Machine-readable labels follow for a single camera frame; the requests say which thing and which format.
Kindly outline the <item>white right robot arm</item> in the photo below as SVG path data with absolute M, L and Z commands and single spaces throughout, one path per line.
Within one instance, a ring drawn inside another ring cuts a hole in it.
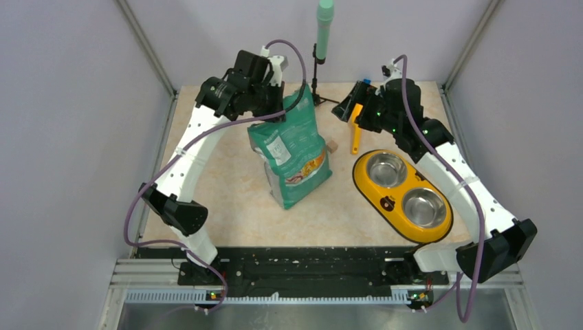
M 413 80 L 396 78 L 381 87 L 358 81 L 332 113 L 365 131 L 390 133 L 415 168 L 445 194 L 472 236 L 458 247 L 421 248 L 403 264 L 408 281 L 422 283 L 432 271 L 452 266 L 484 283 L 523 258 L 538 233 L 535 223 L 518 219 L 495 200 L 446 126 L 425 116 L 421 89 Z

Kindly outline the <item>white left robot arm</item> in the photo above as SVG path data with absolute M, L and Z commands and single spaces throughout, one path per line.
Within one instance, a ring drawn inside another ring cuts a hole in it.
M 212 152 L 228 127 L 250 112 L 253 118 L 281 121 L 283 71 L 287 58 L 241 50 L 234 66 L 223 77 L 210 77 L 200 86 L 190 121 L 176 146 L 168 168 L 148 187 L 142 198 L 176 235 L 183 248 L 193 253 L 195 276 L 204 284 L 216 282 L 218 255 L 205 227 L 208 209 L 194 200 L 195 188 Z

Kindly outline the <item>green pet food bag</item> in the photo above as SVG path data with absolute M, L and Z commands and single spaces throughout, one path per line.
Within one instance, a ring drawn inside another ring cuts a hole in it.
M 333 174 L 325 139 L 318 132 L 313 96 L 308 87 L 302 92 L 284 122 L 247 128 L 250 146 L 263 160 L 270 194 L 286 210 Z

